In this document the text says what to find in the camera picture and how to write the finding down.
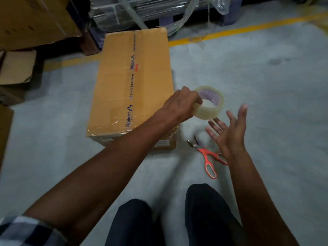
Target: hand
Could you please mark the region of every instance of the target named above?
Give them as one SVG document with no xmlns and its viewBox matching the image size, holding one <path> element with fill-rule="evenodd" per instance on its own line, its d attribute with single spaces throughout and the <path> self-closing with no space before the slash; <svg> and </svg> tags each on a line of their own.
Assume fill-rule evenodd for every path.
<svg viewBox="0 0 328 246">
<path fill-rule="evenodd" d="M 208 121 L 209 125 L 219 136 L 213 133 L 210 127 L 206 127 L 206 132 L 216 142 L 220 152 L 227 161 L 231 161 L 236 153 L 245 150 L 244 135 L 246 131 L 246 114 L 247 105 L 243 104 L 239 108 L 238 119 L 236 119 L 231 111 L 227 111 L 227 116 L 230 119 L 229 127 L 218 118 L 213 119 L 218 126 L 212 121 Z"/>
<path fill-rule="evenodd" d="M 165 119 L 170 120 L 176 126 L 194 116 L 193 105 L 195 103 L 203 103 L 198 92 L 183 86 L 181 90 L 177 90 L 166 100 L 159 111 Z"/>
</svg>

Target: dark trousers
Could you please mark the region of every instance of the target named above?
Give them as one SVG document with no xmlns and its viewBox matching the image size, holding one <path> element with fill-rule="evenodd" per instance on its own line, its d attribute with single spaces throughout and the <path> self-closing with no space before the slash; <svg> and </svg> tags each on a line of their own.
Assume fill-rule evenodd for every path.
<svg viewBox="0 0 328 246">
<path fill-rule="evenodd" d="M 186 194 L 185 225 L 189 246 L 232 246 L 243 237 L 241 225 L 221 195 L 207 184 L 193 184 Z M 118 208 L 105 246 L 165 245 L 155 232 L 152 211 L 139 199 Z"/>
</svg>

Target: grey floor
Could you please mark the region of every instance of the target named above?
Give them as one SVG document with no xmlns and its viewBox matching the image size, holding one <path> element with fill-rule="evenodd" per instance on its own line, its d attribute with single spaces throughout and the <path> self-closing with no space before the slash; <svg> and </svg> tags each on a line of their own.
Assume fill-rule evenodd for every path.
<svg viewBox="0 0 328 246">
<path fill-rule="evenodd" d="M 246 26 L 297 15 L 286 0 L 248 6 Z M 183 28 L 176 38 L 219 31 L 206 24 Z M 248 103 L 246 148 L 283 219 L 301 245 L 328 241 L 328 38 L 310 23 L 297 23 L 170 48 L 174 87 L 210 85 L 233 112 Z M 0 177 L 0 216 L 20 214 L 103 147 L 85 137 L 99 62 L 45 72 L 41 86 L 13 107 L 15 116 Z M 224 113 L 220 118 L 227 121 Z M 239 218 L 227 167 L 217 180 L 203 156 L 185 141 L 204 132 L 192 118 L 179 127 L 177 148 L 151 152 L 86 238 L 104 245 L 118 207 L 131 198 L 162 214 L 167 245 L 187 245 L 184 199 L 193 183 L 208 183 Z"/>
</svg>

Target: checkered shirt sleeve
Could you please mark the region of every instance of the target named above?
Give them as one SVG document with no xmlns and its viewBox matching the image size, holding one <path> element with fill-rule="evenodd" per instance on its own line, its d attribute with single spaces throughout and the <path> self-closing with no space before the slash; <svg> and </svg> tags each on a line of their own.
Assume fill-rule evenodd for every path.
<svg viewBox="0 0 328 246">
<path fill-rule="evenodd" d="M 56 229 L 30 217 L 0 219 L 1 246 L 67 246 L 67 240 Z"/>
</svg>

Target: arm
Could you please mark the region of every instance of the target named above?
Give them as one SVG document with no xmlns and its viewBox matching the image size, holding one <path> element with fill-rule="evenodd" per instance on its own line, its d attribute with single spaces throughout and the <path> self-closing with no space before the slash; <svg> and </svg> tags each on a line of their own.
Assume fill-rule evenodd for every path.
<svg viewBox="0 0 328 246">
<path fill-rule="evenodd" d="M 228 161 L 240 217 L 250 245 L 298 245 L 273 204 L 254 163 L 244 146 L 247 106 L 240 107 L 238 119 L 227 111 L 230 126 L 218 118 L 209 121 L 207 133 Z"/>
<path fill-rule="evenodd" d="M 151 118 L 74 170 L 24 215 L 53 225 L 71 244 L 80 244 L 156 142 L 193 116 L 195 102 L 202 103 L 197 92 L 187 87 L 176 91 Z"/>
</svg>

